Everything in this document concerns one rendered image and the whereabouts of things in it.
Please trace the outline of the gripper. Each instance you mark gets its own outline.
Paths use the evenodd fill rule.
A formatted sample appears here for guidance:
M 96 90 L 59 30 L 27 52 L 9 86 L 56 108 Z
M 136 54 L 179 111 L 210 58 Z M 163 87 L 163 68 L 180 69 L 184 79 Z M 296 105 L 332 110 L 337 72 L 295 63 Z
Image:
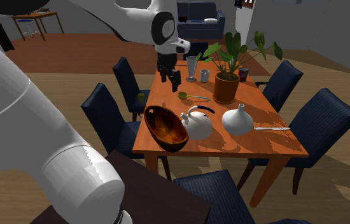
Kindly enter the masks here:
M 177 92 L 181 84 L 180 71 L 175 70 L 174 66 L 177 63 L 177 54 L 157 53 L 157 71 L 160 72 L 161 82 L 166 82 L 166 72 L 170 72 L 169 79 L 172 84 L 172 92 Z

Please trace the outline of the yellow-green spoon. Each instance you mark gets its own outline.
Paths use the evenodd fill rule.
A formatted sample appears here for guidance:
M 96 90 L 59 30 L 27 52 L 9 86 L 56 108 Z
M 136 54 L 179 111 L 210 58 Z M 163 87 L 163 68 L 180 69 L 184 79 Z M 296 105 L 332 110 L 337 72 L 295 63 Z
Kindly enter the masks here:
M 181 100 L 186 100 L 189 97 L 209 100 L 208 97 L 197 96 L 197 95 L 188 95 L 186 92 L 178 92 L 178 98 L 181 99 Z

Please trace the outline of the tall clear glass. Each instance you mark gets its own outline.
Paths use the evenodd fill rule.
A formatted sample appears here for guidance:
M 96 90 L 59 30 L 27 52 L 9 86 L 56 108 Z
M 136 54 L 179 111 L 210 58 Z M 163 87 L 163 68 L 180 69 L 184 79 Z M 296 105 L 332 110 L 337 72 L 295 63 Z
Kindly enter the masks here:
M 186 78 L 186 81 L 188 81 L 188 82 L 197 81 L 196 77 L 194 77 L 197 62 L 198 62 L 198 60 L 197 60 L 196 56 L 187 56 L 186 65 L 187 65 L 187 69 L 188 69 L 188 77 Z

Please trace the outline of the dark blue dining chair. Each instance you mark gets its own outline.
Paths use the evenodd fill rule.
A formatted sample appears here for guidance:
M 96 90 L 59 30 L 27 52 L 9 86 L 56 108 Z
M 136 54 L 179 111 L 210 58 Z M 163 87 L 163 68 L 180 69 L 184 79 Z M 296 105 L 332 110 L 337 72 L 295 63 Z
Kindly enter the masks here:
M 255 85 L 265 85 L 263 95 L 278 113 L 287 98 L 301 79 L 303 72 L 296 69 L 287 60 L 282 61 L 269 81 L 257 81 Z
M 256 224 L 228 170 L 176 178 L 173 182 L 211 204 L 206 224 Z
M 121 57 L 118 63 L 113 67 L 118 84 L 121 88 L 128 111 L 132 113 L 132 121 L 137 121 L 137 115 L 144 112 L 150 90 L 140 90 L 135 79 L 134 73 L 125 57 Z M 140 104 L 137 99 L 138 93 L 146 94 L 144 104 Z
M 115 150 L 131 159 L 144 158 L 142 153 L 132 151 L 140 123 L 123 119 L 116 101 L 103 83 L 97 84 L 81 108 L 108 153 Z
M 309 154 L 307 158 L 291 158 L 286 164 L 295 169 L 295 195 L 304 169 L 314 166 L 350 129 L 350 106 L 322 88 L 299 110 L 289 128 Z
M 187 56 L 198 56 L 201 53 L 199 60 L 206 60 L 207 57 L 203 57 L 204 52 L 208 49 L 208 42 L 191 42 L 188 53 L 183 54 L 183 60 L 186 60 Z

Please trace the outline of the brown wooden bowl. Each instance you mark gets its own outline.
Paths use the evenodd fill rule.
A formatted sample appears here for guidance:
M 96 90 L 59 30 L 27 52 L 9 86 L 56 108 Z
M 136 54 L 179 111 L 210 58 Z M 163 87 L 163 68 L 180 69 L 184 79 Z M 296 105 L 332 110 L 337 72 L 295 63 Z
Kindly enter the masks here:
M 143 116 L 150 134 L 163 150 L 177 152 L 189 140 L 179 116 L 172 110 L 151 105 L 145 107 Z

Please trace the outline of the green plant in orange pot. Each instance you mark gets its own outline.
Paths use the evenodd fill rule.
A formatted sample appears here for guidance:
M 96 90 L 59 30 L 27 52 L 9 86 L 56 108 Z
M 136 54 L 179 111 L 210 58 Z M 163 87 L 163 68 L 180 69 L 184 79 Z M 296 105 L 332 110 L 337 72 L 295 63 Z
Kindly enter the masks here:
M 222 50 L 218 43 L 199 51 L 195 61 L 201 57 L 206 62 L 213 62 L 219 73 L 215 75 L 213 100 L 220 104 L 230 104 L 235 101 L 235 94 L 239 86 L 240 76 L 237 69 L 253 57 L 246 57 L 249 53 L 248 45 L 241 43 L 241 35 L 230 32 L 225 35 L 226 50 Z

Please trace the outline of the dark blue sofa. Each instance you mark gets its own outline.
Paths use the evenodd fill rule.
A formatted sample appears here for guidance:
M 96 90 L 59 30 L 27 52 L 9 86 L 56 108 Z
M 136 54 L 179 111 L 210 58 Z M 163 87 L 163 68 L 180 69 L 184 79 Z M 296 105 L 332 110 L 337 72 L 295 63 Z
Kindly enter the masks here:
M 209 1 L 177 2 L 178 34 L 183 39 L 221 39 L 225 16 Z

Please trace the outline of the dark red can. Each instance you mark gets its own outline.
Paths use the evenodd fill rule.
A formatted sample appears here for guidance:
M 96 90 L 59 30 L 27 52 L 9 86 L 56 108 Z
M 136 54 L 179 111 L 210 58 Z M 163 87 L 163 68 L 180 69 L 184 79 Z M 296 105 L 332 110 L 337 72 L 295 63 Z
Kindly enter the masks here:
M 248 77 L 249 69 L 247 67 L 239 68 L 238 75 L 240 77 L 240 82 L 245 82 Z

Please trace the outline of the white round vase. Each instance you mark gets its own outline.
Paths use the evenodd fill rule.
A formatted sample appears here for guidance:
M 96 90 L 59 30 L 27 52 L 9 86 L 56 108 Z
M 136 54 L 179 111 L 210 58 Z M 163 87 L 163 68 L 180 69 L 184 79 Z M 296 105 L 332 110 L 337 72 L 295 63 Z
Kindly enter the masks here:
M 241 136 L 253 128 L 253 119 L 245 112 L 243 104 L 239 104 L 237 109 L 226 111 L 221 121 L 225 130 L 231 135 Z

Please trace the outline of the orange wooden dining table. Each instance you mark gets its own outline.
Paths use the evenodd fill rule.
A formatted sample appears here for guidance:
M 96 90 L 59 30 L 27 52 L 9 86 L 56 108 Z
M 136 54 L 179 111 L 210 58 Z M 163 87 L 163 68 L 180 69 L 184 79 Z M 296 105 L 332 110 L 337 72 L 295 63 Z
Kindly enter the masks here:
M 257 131 L 253 128 L 242 136 L 230 135 L 222 125 L 221 118 L 228 109 L 236 109 L 239 104 L 245 105 L 245 111 L 251 115 L 254 127 L 285 127 L 283 119 L 271 106 L 268 100 L 256 87 L 252 78 L 248 75 L 245 82 L 239 83 L 235 95 L 236 100 L 231 104 L 218 104 L 213 98 L 214 74 L 217 68 L 213 62 L 198 62 L 197 72 L 200 69 L 210 70 L 209 82 L 187 82 L 188 76 L 186 62 L 179 61 L 176 69 L 181 71 L 181 84 L 178 90 L 192 95 L 201 95 L 211 100 L 205 102 L 193 102 L 192 105 L 184 104 L 172 92 L 172 85 L 169 79 L 161 82 L 161 76 L 156 71 L 150 94 L 146 103 L 147 106 L 159 105 L 162 101 L 177 116 L 186 112 L 193 105 L 207 106 L 215 111 L 215 114 L 208 114 L 213 125 L 211 136 L 205 140 L 188 140 L 184 148 L 175 153 L 169 153 L 155 142 L 150 134 L 146 122 L 143 120 L 137 132 L 134 143 L 134 153 L 144 153 L 146 166 L 149 170 L 158 174 L 158 156 L 196 156 L 196 157 L 232 157 L 232 158 L 269 158 L 269 162 L 257 184 L 256 190 L 249 202 L 250 207 L 256 207 L 273 182 L 283 170 L 290 158 L 307 158 L 308 152 L 304 149 L 292 131 Z

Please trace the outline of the wooden side table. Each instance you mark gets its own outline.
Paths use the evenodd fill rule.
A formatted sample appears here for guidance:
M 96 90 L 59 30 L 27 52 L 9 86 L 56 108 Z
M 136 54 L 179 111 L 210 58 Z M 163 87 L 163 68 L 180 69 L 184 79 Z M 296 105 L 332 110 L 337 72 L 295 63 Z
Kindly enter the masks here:
M 20 33 L 20 35 L 21 35 L 21 37 L 22 37 L 22 39 L 24 41 L 25 41 L 25 36 L 24 36 L 24 34 L 23 34 L 19 24 L 18 24 L 18 20 L 22 20 L 22 19 L 32 20 L 33 22 L 35 22 L 35 24 L 38 27 L 38 31 L 39 31 L 43 41 L 46 41 L 45 36 L 42 33 L 41 28 L 40 28 L 39 25 L 40 24 L 42 25 L 42 28 L 43 28 L 44 32 L 47 34 L 45 26 L 44 26 L 44 24 L 42 22 L 42 18 L 50 17 L 50 16 L 56 16 L 56 19 L 58 21 L 60 30 L 61 30 L 62 33 L 64 33 L 63 28 L 62 28 L 62 24 L 61 24 L 60 19 L 59 19 L 59 16 L 58 16 L 57 12 L 55 12 L 55 11 L 47 11 L 47 12 L 44 12 L 44 13 L 31 13 L 30 15 L 15 15 L 15 16 L 11 16 L 11 18 L 13 19 L 13 21 L 14 21 L 14 23 L 15 23 L 15 25 L 16 25 L 16 27 L 17 27 L 17 29 L 18 29 L 18 31 L 19 31 L 19 33 Z

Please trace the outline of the black upright object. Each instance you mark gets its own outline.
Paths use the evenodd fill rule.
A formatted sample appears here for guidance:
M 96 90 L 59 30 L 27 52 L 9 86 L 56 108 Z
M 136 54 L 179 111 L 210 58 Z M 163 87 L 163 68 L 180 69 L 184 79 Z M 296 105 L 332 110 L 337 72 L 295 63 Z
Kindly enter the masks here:
M 15 49 L 2 24 L 0 24 L 0 45 L 5 52 Z

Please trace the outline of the wall picture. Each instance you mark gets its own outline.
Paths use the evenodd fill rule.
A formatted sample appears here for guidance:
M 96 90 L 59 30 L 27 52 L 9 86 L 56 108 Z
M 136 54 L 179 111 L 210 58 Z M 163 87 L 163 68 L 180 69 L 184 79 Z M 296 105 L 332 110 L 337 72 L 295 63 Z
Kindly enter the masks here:
M 249 8 L 253 9 L 255 0 L 235 0 L 234 6 L 237 8 Z

